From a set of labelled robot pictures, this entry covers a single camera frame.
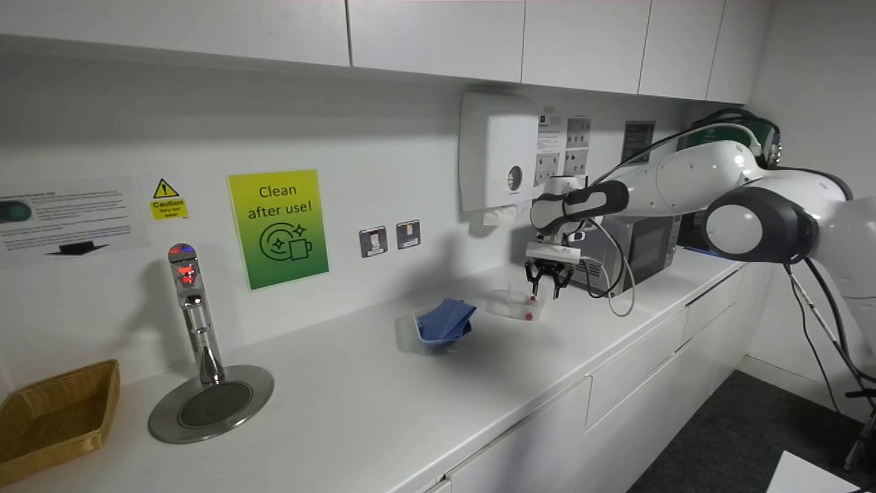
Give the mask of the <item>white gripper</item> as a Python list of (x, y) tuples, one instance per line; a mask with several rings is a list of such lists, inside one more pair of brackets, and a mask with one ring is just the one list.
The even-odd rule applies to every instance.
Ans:
[[(563, 264), (563, 265), (552, 265), (552, 300), (559, 300), (559, 293), (567, 287), (567, 265), (578, 265), (581, 264), (581, 249), (578, 247), (562, 247), (562, 245), (546, 245), (546, 241), (529, 241), (526, 245), (526, 260), (551, 260), (551, 264)], [(536, 264), (526, 264), (526, 280), (530, 286), (530, 295), (540, 293), (540, 280), (543, 272)]]

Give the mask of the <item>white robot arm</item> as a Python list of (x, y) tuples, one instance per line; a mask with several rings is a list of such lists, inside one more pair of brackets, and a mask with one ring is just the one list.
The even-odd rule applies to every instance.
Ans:
[(707, 245), (732, 260), (817, 260), (845, 302), (876, 295), (873, 200), (812, 167), (773, 165), (755, 131), (695, 143), (658, 161), (617, 165), (583, 187), (551, 187), (530, 202), (536, 239), (526, 247), (530, 291), (551, 278), (563, 287), (583, 256), (563, 235), (596, 217), (703, 213)]

